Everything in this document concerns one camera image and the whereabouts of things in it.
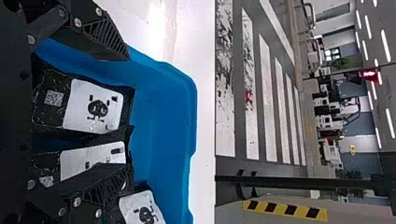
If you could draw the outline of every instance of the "warning tape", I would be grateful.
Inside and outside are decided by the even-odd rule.
[[[246,211],[272,214],[282,217],[306,218],[315,221],[327,222],[327,209],[291,205],[286,203],[262,203],[253,200],[243,201]]]

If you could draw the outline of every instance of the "blue plastic crate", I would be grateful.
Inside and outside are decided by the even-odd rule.
[[[100,62],[53,40],[36,53],[67,73],[136,88],[130,149],[134,180],[147,180],[169,224],[190,224],[189,173],[196,146],[197,92],[193,81],[168,63],[129,48],[129,62]]]

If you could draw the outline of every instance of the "white floor marking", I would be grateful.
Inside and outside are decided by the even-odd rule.
[[[286,118],[285,85],[283,83],[283,69],[279,60],[275,58],[277,100],[279,102],[280,138],[282,143],[282,157],[284,163],[290,163],[289,130]]]
[[[244,46],[245,116],[247,131],[247,158],[259,159],[259,131],[257,124],[256,77],[254,71],[253,23],[242,9]]]
[[[302,161],[303,165],[306,165],[305,148],[304,148],[303,122],[302,122],[301,107],[300,107],[300,97],[299,97],[299,94],[298,94],[298,91],[297,91],[296,87],[294,87],[294,95],[295,95],[295,100],[296,100],[298,133],[299,133],[299,137],[300,137],[301,161]]]
[[[264,106],[265,152],[268,161],[277,161],[274,118],[274,97],[272,88],[270,48],[260,35],[262,58],[262,99]]]
[[[233,103],[233,0],[219,4],[216,31],[222,37],[216,45],[216,155],[235,157],[235,127]]]
[[[282,42],[283,46],[286,49],[286,52],[289,54],[289,57],[291,59],[291,62],[294,64],[294,51],[291,48],[291,44],[286,37],[285,31],[282,28],[282,25],[280,25],[279,20],[277,19],[277,16],[274,12],[274,9],[271,7],[270,1],[269,0],[260,0],[260,3],[262,4],[262,8],[265,11],[265,14],[267,14],[271,24],[273,25],[277,36],[279,36],[280,41]]]
[[[291,145],[293,149],[294,164],[300,165],[300,156],[298,154],[298,144],[297,144],[297,129],[296,129],[296,118],[294,117],[295,108],[293,100],[293,85],[291,84],[291,79],[286,75],[286,81],[288,84],[288,97],[289,97],[289,115],[290,115],[290,131],[291,131]]]

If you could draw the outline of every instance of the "screw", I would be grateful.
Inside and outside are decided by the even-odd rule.
[[[96,212],[95,212],[95,217],[96,217],[96,218],[99,218],[99,217],[101,217],[101,216],[102,216],[102,209],[96,210]]]
[[[82,26],[81,20],[79,18],[75,18],[75,25],[80,28]]]
[[[74,207],[79,207],[81,205],[81,198],[76,198],[73,202]]]
[[[64,214],[66,214],[67,209],[65,207],[62,207],[59,209],[58,216],[62,217]]]
[[[27,35],[27,42],[28,42],[30,45],[35,44],[35,37],[32,36],[32,35]]]
[[[63,9],[59,9],[59,16],[61,16],[62,18],[65,16]]]
[[[34,180],[29,180],[27,182],[27,189],[31,190],[35,187],[35,181]]]
[[[97,7],[95,11],[96,11],[96,15],[102,16],[102,9],[100,9],[99,7]]]

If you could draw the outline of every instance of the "white sticker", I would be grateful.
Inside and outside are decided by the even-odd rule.
[[[163,213],[149,190],[120,198],[119,207],[126,223],[165,224]]]
[[[116,142],[97,147],[66,150],[61,153],[61,181],[78,175],[97,162],[126,163],[125,144]]]
[[[122,105],[122,94],[73,79],[63,127],[85,133],[109,133],[119,128]]]

